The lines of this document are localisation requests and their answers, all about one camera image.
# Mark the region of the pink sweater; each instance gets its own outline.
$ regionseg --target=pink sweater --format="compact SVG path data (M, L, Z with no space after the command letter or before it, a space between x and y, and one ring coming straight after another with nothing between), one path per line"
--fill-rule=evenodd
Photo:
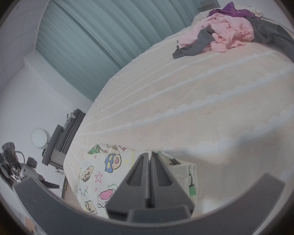
M207 45L203 52L208 50L226 52L230 48L244 46L245 44L242 41L252 41L254 39L253 27L247 19L216 13L202 19L194 25L193 29L182 35L177 41L179 47L195 43L200 30L206 27L211 27L215 31L212 34L215 41Z

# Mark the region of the pink star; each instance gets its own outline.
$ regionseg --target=pink star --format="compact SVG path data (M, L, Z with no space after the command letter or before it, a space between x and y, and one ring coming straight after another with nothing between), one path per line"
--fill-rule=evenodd
M98 175L95 175L95 177L96 177L95 183L97 183L97 182L101 183L102 174L100 174L100 171L99 171Z

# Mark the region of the cartoon print fabric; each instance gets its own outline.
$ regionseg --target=cartoon print fabric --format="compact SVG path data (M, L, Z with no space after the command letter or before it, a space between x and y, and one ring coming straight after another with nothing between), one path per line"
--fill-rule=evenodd
M137 151L117 145L96 144L85 153L76 190L77 199L83 209L90 214L108 218L106 203L137 158L145 152L148 152L149 157L151 156L151 150ZM179 165L172 165L171 156L161 152L158 154L161 154L179 184L196 203L196 166L184 161L179 161L181 163Z

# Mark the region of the curtain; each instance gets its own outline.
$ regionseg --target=curtain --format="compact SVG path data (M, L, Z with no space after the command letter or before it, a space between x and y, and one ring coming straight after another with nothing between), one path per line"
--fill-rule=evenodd
M94 101L106 82L131 60L191 25L201 1L51 0L36 49Z

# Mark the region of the tiled ceiling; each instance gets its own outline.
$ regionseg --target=tiled ceiling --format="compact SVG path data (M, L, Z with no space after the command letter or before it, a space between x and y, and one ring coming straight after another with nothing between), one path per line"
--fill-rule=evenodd
M36 33L49 0L20 0L0 28L0 94L24 67L24 56L34 50Z

